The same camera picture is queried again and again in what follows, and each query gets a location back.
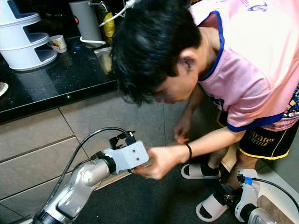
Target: silver robot arm segment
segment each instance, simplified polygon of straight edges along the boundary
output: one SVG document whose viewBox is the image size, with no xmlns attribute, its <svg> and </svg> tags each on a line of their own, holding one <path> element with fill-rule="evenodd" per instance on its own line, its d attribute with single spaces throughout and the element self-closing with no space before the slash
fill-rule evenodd
<svg viewBox="0 0 299 224">
<path fill-rule="evenodd" d="M 71 224 L 103 179 L 149 161 L 140 141 L 117 150 L 106 149 L 100 154 L 100 158 L 81 164 L 73 171 L 71 180 L 45 205 L 34 224 Z"/>
</svg>

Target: blue sleeve trim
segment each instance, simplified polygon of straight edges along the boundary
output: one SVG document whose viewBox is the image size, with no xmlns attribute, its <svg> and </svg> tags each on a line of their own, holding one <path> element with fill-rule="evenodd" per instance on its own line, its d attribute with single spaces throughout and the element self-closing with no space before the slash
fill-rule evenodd
<svg viewBox="0 0 299 224">
<path fill-rule="evenodd" d="M 207 78 L 209 78 L 212 75 L 212 73 L 215 71 L 215 69 L 216 69 L 216 67 L 218 65 L 218 62 L 220 60 L 220 57 L 221 57 L 223 49 L 224 49 L 224 42 L 225 41 L 224 41 L 224 37 L 223 37 L 223 28 L 222 28 L 222 21 L 221 21 L 220 13 L 218 11 L 212 11 L 211 13 L 214 13 L 217 16 L 219 39 L 220 39 L 220 49 L 219 49 L 219 52 L 217 54 L 217 57 L 216 57 L 216 60 L 215 60 L 215 62 L 213 64 L 212 69 L 209 71 L 208 74 L 205 75 L 205 77 L 199 79 L 199 81 L 204 81 L 204 80 L 206 80 Z"/>
<path fill-rule="evenodd" d="M 248 129 L 251 129 L 254 127 L 260 127 L 260 126 L 264 126 L 264 125 L 273 124 L 273 123 L 281 120 L 283 118 L 283 116 L 284 116 L 284 112 L 277 114 L 277 115 L 270 116 L 270 117 L 258 118 L 258 119 L 255 119 L 250 124 L 242 126 L 242 127 L 235 127 L 228 123 L 228 128 L 232 132 L 241 132 L 241 131 L 248 130 Z"/>
</svg>

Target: white dish rack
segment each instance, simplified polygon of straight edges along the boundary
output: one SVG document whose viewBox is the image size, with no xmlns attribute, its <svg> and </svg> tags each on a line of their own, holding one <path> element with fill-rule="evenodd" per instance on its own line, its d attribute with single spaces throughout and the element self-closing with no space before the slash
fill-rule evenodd
<svg viewBox="0 0 299 224">
<path fill-rule="evenodd" d="M 36 69 L 57 57 L 57 52 L 51 49 L 38 49 L 49 42 L 47 33 L 27 31 L 27 26 L 40 20 L 38 13 L 21 14 L 13 0 L 0 0 L 0 53 L 10 68 Z"/>
</svg>

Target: white cord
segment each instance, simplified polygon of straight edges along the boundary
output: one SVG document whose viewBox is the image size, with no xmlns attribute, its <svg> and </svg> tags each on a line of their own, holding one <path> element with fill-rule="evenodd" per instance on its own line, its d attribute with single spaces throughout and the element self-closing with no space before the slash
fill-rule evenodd
<svg viewBox="0 0 299 224">
<path fill-rule="evenodd" d="M 84 42 L 84 43 L 100 43 L 100 44 L 106 44 L 105 41 L 88 41 L 88 40 L 83 40 L 82 37 L 80 37 L 80 41 Z"/>
<path fill-rule="evenodd" d="M 118 14 L 116 14 L 115 16 L 111 17 L 110 19 L 106 20 L 105 22 L 101 23 L 99 25 L 99 27 L 104 26 L 106 23 L 114 20 L 116 17 L 120 16 L 121 14 L 123 14 L 125 11 L 127 10 L 127 7 L 124 7 Z"/>
<path fill-rule="evenodd" d="M 134 4 L 137 3 L 137 2 L 140 2 L 140 0 L 129 0 L 129 1 L 127 1 L 125 7 L 124 7 L 118 14 L 116 14 L 116 15 L 113 16 L 112 18 L 106 20 L 105 22 L 101 23 L 101 24 L 99 25 L 99 27 L 105 25 L 106 23 L 108 23 L 108 22 L 114 20 L 116 17 L 118 17 L 118 16 L 120 16 L 121 14 L 123 14 L 123 13 L 127 10 L 127 8 L 133 8 L 133 7 L 134 7 Z"/>
</svg>

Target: black cable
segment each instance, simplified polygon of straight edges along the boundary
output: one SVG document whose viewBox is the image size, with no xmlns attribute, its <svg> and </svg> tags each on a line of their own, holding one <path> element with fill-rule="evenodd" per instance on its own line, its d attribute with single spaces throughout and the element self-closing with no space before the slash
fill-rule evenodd
<svg viewBox="0 0 299 224">
<path fill-rule="evenodd" d="M 87 160 L 84 160 L 84 161 L 82 161 L 82 162 L 80 162 L 80 163 L 78 163 L 75 167 L 74 167 L 74 169 L 73 170 L 75 170 L 78 166 L 80 166 L 80 165 L 82 165 L 83 163 L 86 163 L 86 162 L 88 162 L 88 161 L 90 161 L 90 160 L 92 160 L 91 158 L 89 158 L 89 159 L 87 159 Z"/>
<path fill-rule="evenodd" d="M 55 185 L 55 187 L 54 187 L 54 189 L 53 189 L 53 191 L 52 191 L 52 193 L 50 194 L 49 198 L 47 199 L 45 205 L 46 205 L 46 204 L 47 204 L 47 203 L 54 197 L 54 195 L 56 194 L 58 188 L 60 187 L 60 185 L 61 185 L 61 183 L 62 183 L 62 181 L 63 181 L 63 179 L 64 179 L 64 177 L 65 177 L 65 175 L 66 175 L 66 173 L 67 173 L 67 171 L 69 170 L 69 168 L 70 168 L 70 166 L 71 166 L 71 163 L 72 163 L 73 160 L 75 159 L 75 157 L 76 157 L 76 155 L 77 155 L 79 149 L 84 145 L 84 143 L 85 143 L 87 140 L 89 140 L 92 136 L 94 136 L 94 135 L 96 135 L 96 134 L 98 134 L 98 133 L 100 133 L 100 132 L 108 131 L 108 130 L 116 130 L 116 131 L 120 131 L 120 132 L 125 133 L 127 137 L 130 136 L 130 135 L 129 135 L 124 129 L 122 129 L 122 128 L 119 128 L 119 127 L 104 127 L 104 128 L 101 128 L 101 129 L 99 129 L 99 130 L 97 130 L 97 131 L 91 133 L 91 134 L 88 135 L 85 139 L 83 139 L 83 141 L 78 145 L 78 147 L 76 148 L 76 150 L 74 151 L 74 153 L 71 155 L 71 158 L 70 158 L 68 164 L 66 165 L 66 167 L 65 167 L 65 169 L 64 169 L 64 171 L 63 171 L 63 173 L 61 174 L 61 177 L 59 178 L 57 184 Z"/>
<path fill-rule="evenodd" d="M 274 187 L 277 187 L 278 189 L 280 189 L 281 191 L 283 191 L 286 195 L 288 195 L 290 197 L 290 199 L 294 202 L 297 210 L 298 210 L 298 213 L 299 213 L 299 206 L 296 202 L 296 200 L 290 195 L 289 192 L 287 192 L 285 189 L 283 189 L 282 187 L 278 186 L 277 184 L 274 184 L 270 181 L 266 181 L 266 180 L 263 180 L 263 179 L 258 179 L 258 178 L 252 178 L 253 181 L 260 181 L 260 182 L 264 182 L 264 183 L 267 183 L 267 184 L 270 184 L 270 185 L 273 185 Z"/>
</svg>

